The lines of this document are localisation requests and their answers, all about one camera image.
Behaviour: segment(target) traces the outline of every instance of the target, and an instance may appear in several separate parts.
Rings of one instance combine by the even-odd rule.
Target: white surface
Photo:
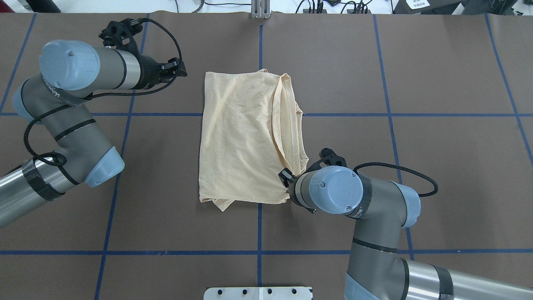
[[[310,287],[242,287],[242,288],[209,288],[204,293],[204,300],[312,300],[313,293]]]
[[[394,6],[398,3],[398,0],[372,0],[368,4],[368,9],[372,13],[376,14],[391,14],[391,2]],[[18,2],[18,0],[4,0],[15,12],[31,12]],[[159,10],[176,12],[176,3],[174,0],[54,0],[55,4],[61,9],[62,12],[70,13],[94,13],[94,12],[154,12]],[[251,3],[251,0],[207,0],[208,3]],[[180,12],[192,12],[200,4],[200,0],[177,0],[180,7]],[[270,8],[272,11],[278,11],[283,13],[294,13],[300,0],[270,0]],[[331,7],[329,3],[324,3],[324,9],[328,13],[340,13],[344,4],[337,4]],[[300,7],[299,13],[304,9],[308,9],[309,5],[307,0],[304,1]],[[352,9],[353,5],[350,4],[346,9]],[[513,6],[515,11],[523,12],[524,15],[533,15],[533,5],[524,4],[523,0]],[[250,12],[251,7],[249,5],[204,5],[200,12]]]

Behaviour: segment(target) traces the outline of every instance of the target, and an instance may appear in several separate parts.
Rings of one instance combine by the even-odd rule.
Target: blue joint cap
[[[363,197],[363,183],[355,172],[337,165],[318,170],[309,182],[313,203],[330,214],[354,210]]]
[[[416,218],[420,216],[420,211],[422,209],[420,197],[414,189],[403,184],[395,183],[394,181],[390,182],[396,184],[400,189],[403,199],[405,200],[405,206],[407,207],[407,218],[402,228],[411,227],[416,223]]]
[[[90,187],[97,187],[100,184],[106,182],[111,177],[119,174],[124,170],[124,161],[120,154],[117,152],[117,148],[113,146],[107,153],[100,159],[96,166],[91,170],[85,183]]]
[[[94,82],[100,72],[100,58],[87,43],[55,40],[44,45],[39,66],[51,85],[76,91]]]
[[[360,285],[355,279],[346,273],[346,284],[344,285],[345,300],[379,300],[366,288]]]
[[[24,81],[24,83],[15,91],[15,94],[13,94],[13,98],[11,98],[11,101],[13,103],[13,108],[15,108],[15,111],[17,114],[24,119],[26,119],[28,122],[33,121],[33,117],[28,113],[28,110],[26,109],[26,106],[24,106],[24,102],[22,102],[22,88],[26,84],[27,80]]]

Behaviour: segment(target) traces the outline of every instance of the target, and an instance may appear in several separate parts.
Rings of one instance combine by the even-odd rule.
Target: white metal plate
[[[311,287],[208,288],[204,300],[313,300]]]

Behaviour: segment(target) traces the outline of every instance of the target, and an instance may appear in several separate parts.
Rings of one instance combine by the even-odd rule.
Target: metal bracket
[[[270,0],[252,0],[252,19],[268,19],[270,14]]]
[[[312,287],[208,288],[204,300],[313,300]]]

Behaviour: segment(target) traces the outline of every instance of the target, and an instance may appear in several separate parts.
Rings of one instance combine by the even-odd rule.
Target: black mount
[[[325,165],[338,165],[340,167],[346,167],[346,160],[343,157],[335,154],[335,152],[331,150],[330,148],[322,149],[322,151],[320,151],[319,156],[320,156],[320,160],[313,163],[305,172],[302,173],[302,175],[305,173],[318,171],[322,169],[322,167],[320,166],[321,163],[324,163]],[[281,179],[281,183],[283,183],[283,186],[288,189],[290,199],[294,202],[294,204],[307,209],[312,214],[314,214],[317,211],[316,209],[307,208],[301,205],[295,197],[295,191],[294,191],[295,183],[301,175],[294,177],[293,173],[288,168],[284,168],[278,174],[278,176],[279,176],[279,179]]]
[[[176,76],[187,76],[185,63],[173,57],[167,63],[158,63],[149,56],[139,52],[134,35],[142,31],[143,19],[125,19],[120,22],[111,21],[98,35],[106,47],[116,47],[116,50],[127,51],[135,56],[141,66],[141,78],[133,89],[149,89],[156,84],[169,82]]]

